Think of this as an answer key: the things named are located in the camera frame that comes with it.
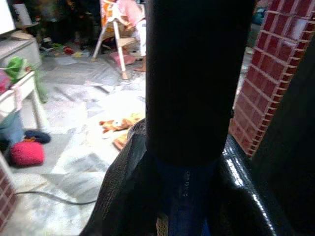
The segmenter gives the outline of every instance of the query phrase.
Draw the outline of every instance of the electric cord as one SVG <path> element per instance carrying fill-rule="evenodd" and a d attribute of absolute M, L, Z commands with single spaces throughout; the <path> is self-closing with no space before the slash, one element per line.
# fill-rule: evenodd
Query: electric cord
<path fill-rule="evenodd" d="M 69 205 L 88 205 L 88 204 L 92 204 L 92 203 L 96 202 L 96 200 L 93 200 L 93 201 L 85 202 L 85 203 L 75 203 L 75 202 L 72 202 L 72 201 L 69 201 L 69 200 L 57 197 L 57 196 L 55 196 L 53 194 L 46 193 L 46 192 L 41 192 L 41 191 L 25 191 L 25 192 L 17 192 L 16 193 L 16 195 L 19 195 L 19 194 L 38 194 L 38 195 L 41 195 L 43 197 L 50 198 L 51 200 L 58 201 L 58 202 L 61 202 L 61 203 L 65 203 L 65 204 L 69 204 Z"/>

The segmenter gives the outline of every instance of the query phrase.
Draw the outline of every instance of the red pillow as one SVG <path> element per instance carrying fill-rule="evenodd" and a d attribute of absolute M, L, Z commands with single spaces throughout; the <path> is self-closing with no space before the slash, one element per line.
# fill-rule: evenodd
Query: red pillow
<path fill-rule="evenodd" d="M 42 164 L 44 149 L 38 142 L 19 142 L 11 148 L 11 160 L 19 166 Z"/>

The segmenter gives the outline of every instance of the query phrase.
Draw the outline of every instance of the marble floor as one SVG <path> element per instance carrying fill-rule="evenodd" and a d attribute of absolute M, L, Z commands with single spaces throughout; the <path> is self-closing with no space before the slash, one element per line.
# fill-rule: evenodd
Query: marble floor
<path fill-rule="evenodd" d="M 121 132 L 102 139 L 98 122 L 145 111 L 145 74 L 133 71 L 141 64 L 137 61 L 127 66 L 130 79 L 123 80 L 108 54 L 94 63 L 90 58 L 67 59 L 70 64 L 66 65 L 45 57 L 38 69 L 49 97 L 44 109 L 52 136 L 44 145 L 45 162 L 11 170 L 17 192 L 43 191 L 81 203 L 96 199 L 106 170 L 118 155 L 112 141 Z M 245 54 L 239 86 L 250 61 L 251 55 Z M 35 128 L 28 100 L 21 117 L 25 129 Z M 17 208 L 3 235 L 76 236 L 93 207 L 67 205 L 40 195 L 18 195 Z"/>

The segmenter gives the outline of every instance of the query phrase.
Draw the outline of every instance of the black cylindrical post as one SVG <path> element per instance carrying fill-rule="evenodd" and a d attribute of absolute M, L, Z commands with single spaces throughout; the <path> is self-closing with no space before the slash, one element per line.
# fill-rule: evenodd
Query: black cylindrical post
<path fill-rule="evenodd" d="M 176 166 L 224 147 L 253 0 L 148 0 L 147 149 Z"/>

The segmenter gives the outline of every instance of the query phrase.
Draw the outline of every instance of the green toy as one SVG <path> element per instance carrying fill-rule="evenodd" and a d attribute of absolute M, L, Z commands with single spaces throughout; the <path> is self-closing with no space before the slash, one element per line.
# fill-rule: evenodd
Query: green toy
<path fill-rule="evenodd" d="M 12 84 L 18 82 L 21 78 L 26 76 L 30 71 L 34 71 L 35 86 L 42 103 L 47 102 L 47 95 L 44 87 L 41 85 L 40 77 L 38 76 L 37 70 L 30 64 L 26 59 L 20 57 L 13 57 L 4 71 L 11 78 Z"/>

